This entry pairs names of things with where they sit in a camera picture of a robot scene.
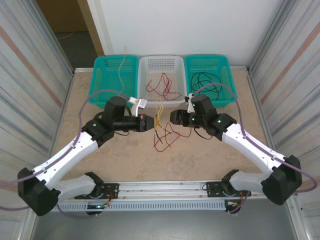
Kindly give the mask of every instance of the white wall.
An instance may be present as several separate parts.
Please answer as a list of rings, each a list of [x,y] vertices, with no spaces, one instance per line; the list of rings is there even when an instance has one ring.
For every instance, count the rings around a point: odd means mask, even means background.
[[[223,54],[249,65],[283,0],[88,0],[106,55]]]

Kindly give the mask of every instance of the basket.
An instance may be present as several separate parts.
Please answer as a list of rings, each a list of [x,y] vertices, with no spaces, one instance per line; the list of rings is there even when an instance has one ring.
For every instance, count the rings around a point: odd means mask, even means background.
[[[170,81],[170,94],[163,94]],[[187,95],[184,60],[180,56],[144,56],[139,61],[138,98],[144,98],[149,108],[176,108]]]
[[[113,55],[101,56],[94,61],[89,95],[102,89],[113,89],[121,92],[123,87],[119,79],[118,69],[123,59],[124,55]],[[127,55],[120,69],[120,76],[124,85],[122,93],[128,97],[137,97],[138,63],[138,57]],[[112,92],[102,92],[89,99],[89,103],[103,109],[106,102],[113,96],[118,95]]]
[[[187,93],[194,93],[210,83],[222,83],[229,87],[235,96],[236,87],[228,59],[222,55],[189,55],[184,59]],[[215,108],[223,108],[235,100],[228,90],[221,86],[210,86],[201,94],[206,94]]]

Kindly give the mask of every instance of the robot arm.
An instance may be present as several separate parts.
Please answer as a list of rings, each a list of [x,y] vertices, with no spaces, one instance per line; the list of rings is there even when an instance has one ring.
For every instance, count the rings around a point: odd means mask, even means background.
[[[66,199],[89,194],[97,197],[102,193],[104,182],[93,172],[87,172],[71,180],[60,181],[60,179],[85,156],[112,139],[115,131],[145,132],[154,128],[153,117],[138,114],[138,109],[143,109],[147,101],[133,97],[129,101],[133,104],[131,110],[124,98],[112,97],[106,103],[104,111],[98,113],[82,127],[76,142],[74,138],[43,164],[31,171],[24,168],[18,173],[20,179],[42,171],[33,178],[18,183],[18,195],[38,216],[47,214],[58,202]],[[72,150],[65,157],[49,167],[71,147]]]
[[[206,95],[190,94],[186,101],[188,110],[179,109],[171,113],[170,121],[173,124],[205,129],[210,136],[236,148],[262,171],[262,173],[244,173],[237,169],[230,171],[222,179],[222,187],[226,193],[234,190],[264,193],[270,201],[282,205],[301,186],[301,173],[275,160],[275,158],[280,159],[301,169],[300,161],[295,156],[285,157],[247,132],[245,132],[246,137],[243,136],[241,125],[226,113],[218,114]]]

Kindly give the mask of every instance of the teal basket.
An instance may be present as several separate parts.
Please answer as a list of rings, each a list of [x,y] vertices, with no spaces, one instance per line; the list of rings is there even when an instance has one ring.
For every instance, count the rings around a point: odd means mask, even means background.
[[[210,83],[222,83],[229,87],[235,96],[236,87],[228,59],[222,55],[189,55],[184,59],[187,93],[194,93]],[[235,100],[228,90],[221,86],[210,86],[200,94],[206,94],[215,108],[223,108]]]
[[[102,89],[112,89],[121,92],[122,84],[118,69],[123,61],[123,55],[101,56],[94,61],[92,80],[89,95]],[[138,91],[138,57],[127,55],[120,69],[120,76],[124,84],[123,94],[128,97],[137,97]],[[89,103],[104,108],[106,102],[113,96],[112,92],[102,92],[89,99]]]

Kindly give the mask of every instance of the floor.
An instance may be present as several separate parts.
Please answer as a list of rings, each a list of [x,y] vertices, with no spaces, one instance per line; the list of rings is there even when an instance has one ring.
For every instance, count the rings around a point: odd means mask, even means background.
[[[256,107],[244,70],[232,71],[239,104],[246,130],[258,140],[265,142]],[[58,138],[56,152],[68,144],[78,129],[78,112],[88,97],[92,73],[77,73]],[[172,108],[165,108],[162,122],[169,120]],[[82,114],[82,122],[92,119],[101,109],[88,104]],[[155,117],[154,108],[145,111]],[[235,103],[218,112],[227,113],[237,121],[239,113]],[[189,128],[173,127],[187,135]],[[260,170],[233,147],[216,138],[205,140],[194,132],[189,138],[179,138],[172,148],[159,153],[153,147],[154,131],[131,132],[129,136],[115,135],[94,153],[85,157],[69,171],[64,179],[77,178],[86,172],[94,172],[104,181],[186,181],[218,180],[232,169],[259,173]]]
[[[93,68],[98,57],[88,31],[56,33],[65,55],[75,68]]]
[[[38,217],[33,240],[297,240],[286,204],[250,199],[237,216],[221,210],[103,212],[71,219]]]

